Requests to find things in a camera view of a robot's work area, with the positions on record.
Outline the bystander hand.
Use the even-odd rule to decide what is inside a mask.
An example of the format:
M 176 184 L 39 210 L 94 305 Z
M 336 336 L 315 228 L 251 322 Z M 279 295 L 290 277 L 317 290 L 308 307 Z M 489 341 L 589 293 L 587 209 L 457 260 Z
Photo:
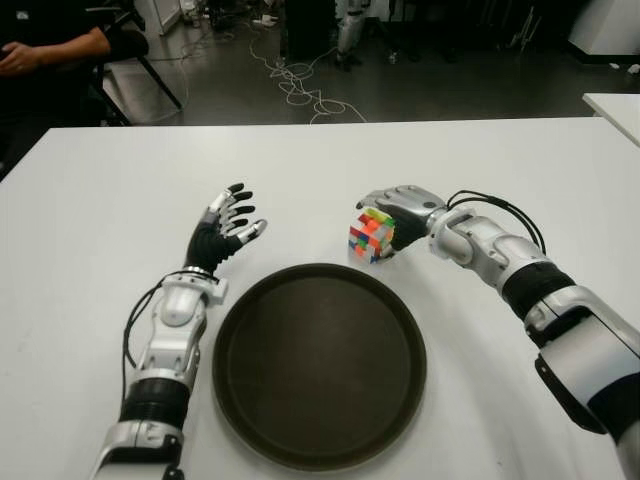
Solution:
M 10 42 L 1 48 L 2 77 L 29 74 L 41 65 L 39 50 L 20 42 Z

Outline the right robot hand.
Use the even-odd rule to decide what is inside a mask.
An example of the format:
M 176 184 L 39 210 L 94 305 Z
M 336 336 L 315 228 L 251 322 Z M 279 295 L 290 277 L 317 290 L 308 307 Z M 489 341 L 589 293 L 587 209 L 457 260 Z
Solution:
M 390 245 L 381 252 L 382 259 L 393 257 L 428 236 L 437 216 L 446 210 L 443 199 L 415 185 L 372 191 L 355 208 L 375 208 L 394 220 L 394 234 Z

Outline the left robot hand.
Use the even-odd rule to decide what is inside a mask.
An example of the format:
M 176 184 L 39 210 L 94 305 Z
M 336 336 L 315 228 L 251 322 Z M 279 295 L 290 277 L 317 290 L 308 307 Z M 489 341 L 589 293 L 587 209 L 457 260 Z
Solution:
M 190 237 L 184 268 L 213 274 L 219 264 L 264 233 L 268 225 L 265 219 L 250 223 L 246 218 L 255 211 L 247 204 L 252 197 L 253 192 L 243 183 L 236 183 L 206 207 Z

